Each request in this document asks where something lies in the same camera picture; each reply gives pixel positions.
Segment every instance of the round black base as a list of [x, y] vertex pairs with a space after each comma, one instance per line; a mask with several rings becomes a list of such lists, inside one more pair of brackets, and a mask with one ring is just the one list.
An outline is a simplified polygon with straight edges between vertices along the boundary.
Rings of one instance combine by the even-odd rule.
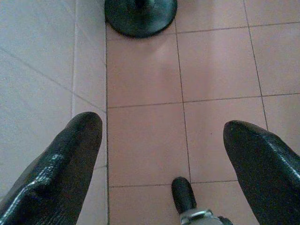
[[146, 38], [166, 29], [173, 21], [177, 11], [177, 0], [155, 0], [146, 10], [131, 9], [127, 0], [106, 0], [105, 17], [119, 33], [133, 37]]

